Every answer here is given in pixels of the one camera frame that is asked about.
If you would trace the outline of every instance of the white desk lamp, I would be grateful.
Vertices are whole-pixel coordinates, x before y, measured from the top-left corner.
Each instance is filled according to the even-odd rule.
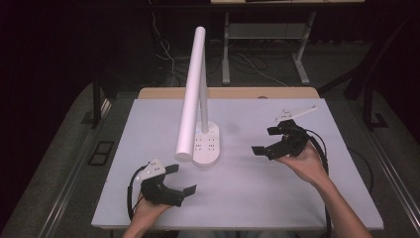
[[[177,160],[198,167],[214,166],[220,154],[219,127],[208,121],[205,36],[204,28],[195,30],[175,151]],[[198,100],[201,122],[196,123]]]

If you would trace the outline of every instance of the human arm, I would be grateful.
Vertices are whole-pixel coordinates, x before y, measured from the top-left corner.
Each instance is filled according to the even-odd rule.
[[[324,171],[319,154],[310,142],[298,157],[282,157],[277,161],[289,166],[301,179],[317,189],[325,202],[338,237],[371,237]]]
[[[133,219],[124,233],[123,238],[141,238],[155,222],[160,215],[171,206],[166,204],[154,205],[139,195],[140,201],[134,212]]]

